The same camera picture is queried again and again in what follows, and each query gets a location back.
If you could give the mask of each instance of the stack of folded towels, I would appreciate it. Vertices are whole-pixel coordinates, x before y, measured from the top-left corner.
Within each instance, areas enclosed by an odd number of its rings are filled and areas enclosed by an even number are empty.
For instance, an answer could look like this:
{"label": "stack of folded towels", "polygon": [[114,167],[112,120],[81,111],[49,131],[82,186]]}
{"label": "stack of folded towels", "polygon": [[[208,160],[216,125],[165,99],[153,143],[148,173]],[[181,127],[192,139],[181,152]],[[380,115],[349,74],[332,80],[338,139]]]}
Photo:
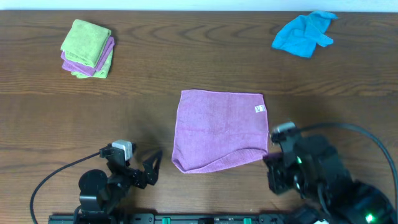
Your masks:
{"label": "stack of folded towels", "polygon": [[107,28],[75,20],[61,46],[62,68],[77,78],[106,78],[114,46],[110,35]]}

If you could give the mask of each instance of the cable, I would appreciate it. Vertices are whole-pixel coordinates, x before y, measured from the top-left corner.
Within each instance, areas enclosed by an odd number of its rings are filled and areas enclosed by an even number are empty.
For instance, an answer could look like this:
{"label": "cable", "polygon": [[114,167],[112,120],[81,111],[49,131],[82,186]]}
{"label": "cable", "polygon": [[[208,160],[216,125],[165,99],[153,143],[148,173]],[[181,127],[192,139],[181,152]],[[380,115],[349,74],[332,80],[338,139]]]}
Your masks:
{"label": "cable", "polygon": [[33,209],[33,201],[34,201],[34,199],[35,199],[35,196],[36,196],[37,191],[41,188],[41,186],[42,186],[46,181],[48,181],[49,178],[51,178],[52,176],[54,176],[55,174],[57,174],[57,173],[60,172],[61,170],[64,170],[64,169],[66,169],[66,168],[68,168],[68,167],[71,167],[71,166],[73,166],[73,165],[75,165],[75,164],[78,164],[79,162],[83,162],[83,161],[85,161],[85,160],[87,160],[87,159],[90,159],[90,158],[92,158],[92,157],[98,156],[99,154],[100,154],[100,153],[97,152],[97,153],[94,153],[94,154],[92,154],[92,155],[90,155],[90,156],[87,156],[87,157],[84,157],[84,158],[82,158],[82,159],[79,159],[78,161],[69,163],[68,165],[65,165],[65,166],[63,166],[63,167],[57,169],[56,171],[52,172],[50,175],[48,175],[45,179],[43,179],[43,180],[38,184],[38,186],[36,187],[36,189],[35,189],[35,190],[33,191],[33,193],[32,193],[32,196],[31,196],[31,198],[30,198],[30,204],[29,204],[30,215],[31,215],[31,217],[32,217],[32,221],[33,221],[34,224],[38,224],[38,223],[37,223],[36,216],[35,216],[35,212],[34,212],[34,209]]}
{"label": "cable", "polygon": [[80,209],[81,209],[81,205],[77,206],[77,208],[75,209],[75,212],[73,213],[73,224],[77,224],[77,222],[79,221]]}
{"label": "cable", "polygon": [[318,198],[319,198],[319,201],[320,201],[320,203],[322,205],[323,211],[326,214],[328,214],[329,216],[331,216],[328,208],[326,207],[326,203],[325,203],[325,199],[323,198],[323,192],[322,191],[323,191],[323,184],[319,183],[318,184]]}
{"label": "cable", "polygon": [[314,125],[302,128],[302,129],[298,129],[295,132],[301,133],[301,132],[304,132],[304,131],[310,131],[310,130],[314,130],[314,129],[318,129],[318,128],[343,128],[343,129],[347,129],[347,130],[350,130],[350,131],[356,131],[356,132],[359,132],[359,133],[365,135],[369,139],[372,139],[379,146],[379,148],[383,152],[384,156],[386,157],[386,159],[388,161],[388,164],[390,165],[392,176],[394,178],[394,187],[395,187],[395,190],[396,190],[396,210],[398,210],[398,175],[397,175],[397,169],[396,169],[396,166],[394,164],[394,161],[392,160],[390,154],[388,153],[388,150],[383,145],[383,143],[377,137],[375,137],[373,134],[371,134],[369,131],[367,131],[364,128],[362,128],[360,126],[357,126],[355,124],[319,123],[319,124],[314,124]]}

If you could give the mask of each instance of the folded purple towel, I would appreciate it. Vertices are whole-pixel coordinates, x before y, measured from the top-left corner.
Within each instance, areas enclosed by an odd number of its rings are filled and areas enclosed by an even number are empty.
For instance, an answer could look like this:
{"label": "folded purple towel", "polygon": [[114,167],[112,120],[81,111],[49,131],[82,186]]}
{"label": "folded purple towel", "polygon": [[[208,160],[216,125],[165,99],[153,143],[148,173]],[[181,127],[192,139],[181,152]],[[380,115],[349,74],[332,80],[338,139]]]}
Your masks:
{"label": "folded purple towel", "polygon": [[262,94],[184,90],[175,125],[172,162],[185,174],[214,172],[267,155]]}
{"label": "folded purple towel", "polygon": [[66,59],[65,52],[62,52],[61,58],[64,59],[62,68],[69,72],[80,72],[82,74],[92,77],[95,71],[98,72],[101,70],[106,59],[108,58],[108,55],[113,50],[113,46],[114,46],[114,39],[113,37],[109,37],[108,40],[106,41],[104,50],[102,51],[101,57],[98,59],[98,63],[95,66],[95,68],[91,68],[89,66],[80,64],[78,62],[72,62],[71,60]]}

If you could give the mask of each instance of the towel label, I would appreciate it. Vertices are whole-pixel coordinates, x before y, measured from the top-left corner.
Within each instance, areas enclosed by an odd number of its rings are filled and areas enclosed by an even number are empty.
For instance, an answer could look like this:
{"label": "towel label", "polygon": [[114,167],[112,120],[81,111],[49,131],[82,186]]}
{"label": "towel label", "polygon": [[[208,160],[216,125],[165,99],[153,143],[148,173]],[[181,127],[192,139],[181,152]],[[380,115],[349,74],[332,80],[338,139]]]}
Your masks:
{"label": "towel label", "polygon": [[254,109],[256,110],[256,113],[258,113],[258,112],[265,111],[266,107],[264,105],[258,105],[258,106],[255,106]]}

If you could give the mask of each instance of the folded towel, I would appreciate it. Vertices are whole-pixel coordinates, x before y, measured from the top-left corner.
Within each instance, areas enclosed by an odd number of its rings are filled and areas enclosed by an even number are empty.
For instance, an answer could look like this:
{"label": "folded towel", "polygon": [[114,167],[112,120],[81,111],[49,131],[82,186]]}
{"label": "folded towel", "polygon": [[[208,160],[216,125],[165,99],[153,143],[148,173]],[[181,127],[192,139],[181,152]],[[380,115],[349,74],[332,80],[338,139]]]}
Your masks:
{"label": "folded towel", "polygon": [[291,54],[310,58],[317,44],[326,47],[333,40],[324,33],[332,19],[338,17],[330,12],[315,11],[308,16],[298,16],[275,37],[272,47]]}
{"label": "folded towel", "polygon": [[65,52],[66,59],[94,68],[110,35],[111,31],[107,28],[77,19],[61,50]]}
{"label": "folded towel", "polygon": [[[111,53],[109,53],[108,58],[104,63],[104,66],[102,66],[102,69],[98,72],[95,72],[92,78],[106,78],[108,76],[108,72],[112,64],[112,55],[113,55],[113,50],[111,51]],[[75,75],[77,78],[91,78],[80,72],[72,72],[72,75]]]}
{"label": "folded towel", "polygon": [[98,60],[98,63],[95,68],[91,68],[86,65],[82,65],[77,62],[72,62],[68,59],[65,58],[65,52],[62,52],[61,58],[64,59],[62,68],[65,69],[66,71],[70,72],[80,72],[82,74],[88,75],[92,77],[95,73],[95,71],[100,71],[102,69],[102,66],[104,65],[106,59],[108,58],[109,53],[113,50],[114,46],[114,39],[113,37],[109,37],[108,41],[106,42],[105,48],[101,54],[101,57]]}
{"label": "folded towel", "polygon": [[267,155],[267,138],[262,94],[184,90],[172,162],[185,174],[240,166]]}

